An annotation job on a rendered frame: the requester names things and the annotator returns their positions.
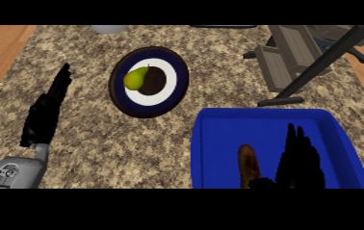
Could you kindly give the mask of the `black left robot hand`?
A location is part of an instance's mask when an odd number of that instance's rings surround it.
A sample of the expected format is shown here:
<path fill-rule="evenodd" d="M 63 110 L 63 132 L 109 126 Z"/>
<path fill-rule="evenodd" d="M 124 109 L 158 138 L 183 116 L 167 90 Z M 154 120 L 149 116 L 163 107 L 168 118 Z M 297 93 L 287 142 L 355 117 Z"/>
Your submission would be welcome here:
<path fill-rule="evenodd" d="M 59 108 L 71 84 L 69 64 L 65 64 L 55 76 L 50 89 L 43 93 L 28 110 L 22 126 L 19 146 L 49 144 L 55 136 Z"/>

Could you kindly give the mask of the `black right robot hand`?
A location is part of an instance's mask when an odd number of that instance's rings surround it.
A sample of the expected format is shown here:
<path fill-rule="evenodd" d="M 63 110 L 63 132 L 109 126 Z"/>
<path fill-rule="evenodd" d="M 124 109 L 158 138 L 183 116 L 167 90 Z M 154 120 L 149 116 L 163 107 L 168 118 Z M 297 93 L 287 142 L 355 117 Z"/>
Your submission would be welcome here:
<path fill-rule="evenodd" d="M 248 189 L 322 190 L 325 178 L 321 160 L 303 127 L 287 124 L 284 151 L 274 179 L 259 176 L 247 182 Z"/>

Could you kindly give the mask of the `blue plastic tray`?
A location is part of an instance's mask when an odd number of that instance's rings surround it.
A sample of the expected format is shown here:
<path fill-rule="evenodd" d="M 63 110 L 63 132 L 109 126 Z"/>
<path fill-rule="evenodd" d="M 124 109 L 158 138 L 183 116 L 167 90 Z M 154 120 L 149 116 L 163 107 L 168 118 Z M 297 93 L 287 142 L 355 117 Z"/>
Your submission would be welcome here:
<path fill-rule="evenodd" d="M 284 151 L 287 126 L 305 130 L 319 155 L 328 189 L 364 189 L 364 166 L 333 117 L 321 109 L 205 108 L 191 136 L 191 177 L 195 189 L 240 186 L 237 151 L 244 144 L 256 151 L 260 172 L 275 177 Z"/>

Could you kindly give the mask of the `grey tiered basket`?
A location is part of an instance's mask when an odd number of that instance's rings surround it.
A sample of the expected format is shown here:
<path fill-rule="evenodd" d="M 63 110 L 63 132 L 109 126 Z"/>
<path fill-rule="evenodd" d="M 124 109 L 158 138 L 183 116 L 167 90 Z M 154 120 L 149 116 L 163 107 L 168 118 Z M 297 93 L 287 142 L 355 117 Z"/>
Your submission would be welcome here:
<path fill-rule="evenodd" d="M 276 92 L 259 107 L 303 103 L 293 94 L 327 73 L 345 53 L 364 63 L 364 55 L 353 48 L 364 40 L 364 25 L 271 25 L 269 30 L 268 43 L 242 54 L 244 59 L 257 60 L 268 89 Z"/>

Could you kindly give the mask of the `green pear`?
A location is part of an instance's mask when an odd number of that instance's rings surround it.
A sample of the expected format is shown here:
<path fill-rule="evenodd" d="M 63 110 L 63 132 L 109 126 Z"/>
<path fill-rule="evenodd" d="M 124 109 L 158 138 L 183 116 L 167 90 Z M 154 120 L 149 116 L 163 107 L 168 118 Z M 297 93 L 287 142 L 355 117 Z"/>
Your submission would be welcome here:
<path fill-rule="evenodd" d="M 148 66 L 142 66 L 130 71 L 124 77 L 124 85 L 129 90 L 139 90 L 143 85 L 143 78 L 149 70 Z"/>

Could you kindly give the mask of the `blue and white round plate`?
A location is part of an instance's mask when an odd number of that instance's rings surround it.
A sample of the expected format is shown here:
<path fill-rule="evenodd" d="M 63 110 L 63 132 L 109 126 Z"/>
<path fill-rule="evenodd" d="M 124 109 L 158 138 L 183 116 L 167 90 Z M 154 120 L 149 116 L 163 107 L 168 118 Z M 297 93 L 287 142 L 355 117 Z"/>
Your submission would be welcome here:
<path fill-rule="evenodd" d="M 146 67 L 137 90 L 126 87 L 126 76 Z M 118 110 L 136 118 L 164 115 L 180 103 L 189 86 L 189 70 L 177 53 L 161 46 L 130 51 L 111 72 L 108 91 Z"/>

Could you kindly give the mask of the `pale grey round container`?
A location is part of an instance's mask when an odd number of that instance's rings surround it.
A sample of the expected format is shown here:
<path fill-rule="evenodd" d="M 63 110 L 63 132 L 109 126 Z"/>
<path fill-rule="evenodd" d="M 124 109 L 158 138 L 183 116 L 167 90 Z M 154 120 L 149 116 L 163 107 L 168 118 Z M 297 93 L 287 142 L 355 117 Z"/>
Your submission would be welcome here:
<path fill-rule="evenodd" d="M 127 25 L 92 25 L 90 27 L 103 35 L 117 34 L 127 29 Z"/>

